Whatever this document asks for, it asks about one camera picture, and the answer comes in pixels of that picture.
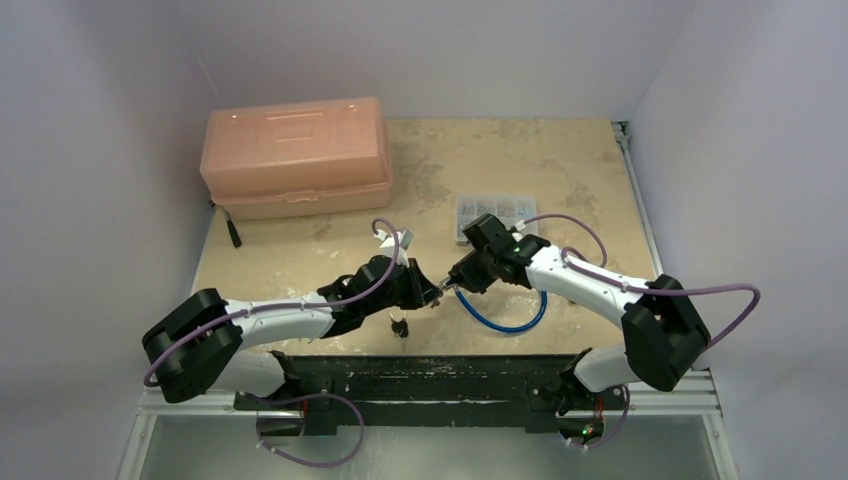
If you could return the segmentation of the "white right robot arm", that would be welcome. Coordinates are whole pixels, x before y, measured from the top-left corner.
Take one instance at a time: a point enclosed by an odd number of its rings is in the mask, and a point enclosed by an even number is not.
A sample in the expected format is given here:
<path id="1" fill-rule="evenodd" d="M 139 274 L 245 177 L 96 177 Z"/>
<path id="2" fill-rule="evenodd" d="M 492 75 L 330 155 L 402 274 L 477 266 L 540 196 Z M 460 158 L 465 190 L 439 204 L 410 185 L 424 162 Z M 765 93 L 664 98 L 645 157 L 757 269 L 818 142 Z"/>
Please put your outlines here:
<path id="1" fill-rule="evenodd" d="M 443 288 L 483 294 L 501 281 L 570 300 L 621 330 L 620 344 L 588 349 L 566 367 L 561 392 L 573 406 L 631 382 L 669 392 L 711 341 L 680 283 L 668 275 L 648 281 L 616 274 L 491 214 L 463 233 L 472 250 L 451 267 Z"/>

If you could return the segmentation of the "blue cable lock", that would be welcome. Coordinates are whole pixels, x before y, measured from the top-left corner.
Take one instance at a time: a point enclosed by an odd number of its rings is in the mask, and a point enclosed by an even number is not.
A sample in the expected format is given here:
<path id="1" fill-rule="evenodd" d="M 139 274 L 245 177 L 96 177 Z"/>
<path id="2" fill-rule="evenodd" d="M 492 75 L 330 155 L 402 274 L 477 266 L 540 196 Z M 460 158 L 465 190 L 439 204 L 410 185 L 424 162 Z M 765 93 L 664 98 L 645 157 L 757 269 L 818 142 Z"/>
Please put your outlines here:
<path id="1" fill-rule="evenodd" d="M 512 287 L 497 287 L 482 294 L 448 286 L 444 293 L 452 294 L 461 309 L 477 323 L 503 335 L 531 331 L 546 316 L 550 303 L 546 292 L 520 293 Z"/>

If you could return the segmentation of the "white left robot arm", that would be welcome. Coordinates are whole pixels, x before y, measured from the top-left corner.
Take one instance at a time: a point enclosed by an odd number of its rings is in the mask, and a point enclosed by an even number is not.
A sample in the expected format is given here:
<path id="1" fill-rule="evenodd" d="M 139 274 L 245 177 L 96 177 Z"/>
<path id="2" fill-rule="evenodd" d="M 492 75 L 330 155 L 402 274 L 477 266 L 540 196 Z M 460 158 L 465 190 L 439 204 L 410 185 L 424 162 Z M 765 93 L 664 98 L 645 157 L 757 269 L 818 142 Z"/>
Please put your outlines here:
<path id="1" fill-rule="evenodd" d="M 143 335 L 150 362 L 143 383 L 160 388 L 167 402 L 181 403 L 221 380 L 244 350 L 344 335 L 380 311 L 423 309 L 442 295 L 416 259 L 398 263 L 385 255 L 304 296 L 280 301 L 226 300 L 215 288 L 202 289 Z"/>

